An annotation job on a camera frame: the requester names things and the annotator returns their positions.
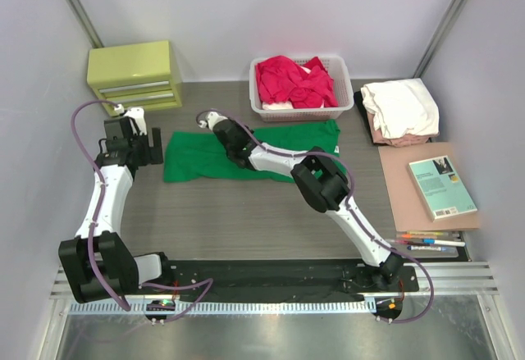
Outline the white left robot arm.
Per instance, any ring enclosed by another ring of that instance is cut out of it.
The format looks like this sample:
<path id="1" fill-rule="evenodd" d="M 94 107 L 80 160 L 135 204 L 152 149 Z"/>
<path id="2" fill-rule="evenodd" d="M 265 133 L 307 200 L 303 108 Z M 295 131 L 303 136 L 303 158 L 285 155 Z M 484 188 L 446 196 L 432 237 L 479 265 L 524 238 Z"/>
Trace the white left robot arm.
<path id="1" fill-rule="evenodd" d="M 174 284 L 162 252 L 133 256 L 120 237 L 127 195 L 142 166 L 163 162 L 162 136 L 149 130 L 137 109 L 104 122 L 105 137 L 94 160 L 94 191 L 73 239 L 58 256 L 78 303 L 136 294 L 143 283 L 156 294 Z"/>

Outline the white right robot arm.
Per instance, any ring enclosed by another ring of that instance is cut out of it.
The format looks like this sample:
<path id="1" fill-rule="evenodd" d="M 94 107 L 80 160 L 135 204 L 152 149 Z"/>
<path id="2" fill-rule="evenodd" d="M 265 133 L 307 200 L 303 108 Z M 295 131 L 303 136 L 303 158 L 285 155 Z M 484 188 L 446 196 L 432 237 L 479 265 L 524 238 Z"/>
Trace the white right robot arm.
<path id="1" fill-rule="evenodd" d="M 201 125 L 215 134 L 228 159 L 238 167 L 291 178 L 307 205 L 330 217 L 349 237 L 376 289 L 387 291 L 399 282 L 403 257 L 358 208 L 354 181 L 337 166 L 337 157 L 317 147 L 309 151 L 277 148 L 260 141 L 246 126 L 219 112 L 209 112 Z"/>

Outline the white plastic laundry basket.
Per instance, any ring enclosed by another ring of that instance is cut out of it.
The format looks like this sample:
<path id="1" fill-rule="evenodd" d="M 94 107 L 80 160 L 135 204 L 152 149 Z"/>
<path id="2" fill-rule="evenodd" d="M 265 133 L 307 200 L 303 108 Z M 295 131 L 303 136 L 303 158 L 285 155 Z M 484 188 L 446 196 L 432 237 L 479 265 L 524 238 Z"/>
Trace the white plastic laundry basket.
<path id="1" fill-rule="evenodd" d="M 336 107 L 300 108 L 300 109 L 263 109 L 263 103 L 258 95 L 256 85 L 256 65 L 267 60 L 266 57 L 257 57 L 250 63 L 249 68 L 249 101 L 252 110 L 259 114 L 266 122 L 277 121 L 325 121 L 337 119 L 344 112 L 354 107 L 354 91 L 349 77 L 345 60 L 335 54 L 322 54 L 320 61 L 334 80 Z"/>

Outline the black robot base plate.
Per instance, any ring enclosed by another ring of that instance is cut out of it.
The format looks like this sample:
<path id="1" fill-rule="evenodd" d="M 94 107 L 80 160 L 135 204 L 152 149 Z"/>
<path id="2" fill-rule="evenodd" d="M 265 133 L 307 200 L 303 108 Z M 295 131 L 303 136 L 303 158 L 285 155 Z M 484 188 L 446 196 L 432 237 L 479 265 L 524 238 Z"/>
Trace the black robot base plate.
<path id="1" fill-rule="evenodd" d="M 177 282 L 187 286 L 213 279 L 205 296 L 213 302 L 285 302 L 296 298 L 372 292 L 419 290 L 413 267 L 401 267 L 390 284 L 377 285 L 372 271 L 356 259 L 169 261 L 171 278 L 160 285 Z"/>

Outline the green t shirt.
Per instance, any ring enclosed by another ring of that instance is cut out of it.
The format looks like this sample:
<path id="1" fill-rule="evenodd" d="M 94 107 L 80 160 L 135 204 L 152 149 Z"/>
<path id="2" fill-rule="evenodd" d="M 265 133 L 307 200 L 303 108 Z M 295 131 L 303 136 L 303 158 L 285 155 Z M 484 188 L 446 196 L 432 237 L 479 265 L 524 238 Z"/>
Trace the green t shirt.
<path id="1" fill-rule="evenodd" d="M 334 120 L 257 128 L 253 136 L 271 149 L 309 151 L 314 147 L 326 153 L 339 154 L 340 128 Z M 167 146 L 164 181 L 187 182 L 198 178 L 226 180 L 274 180 L 293 183 L 287 175 L 270 171 L 252 171 L 237 166 L 226 155 L 226 149 L 214 133 L 175 132 Z"/>

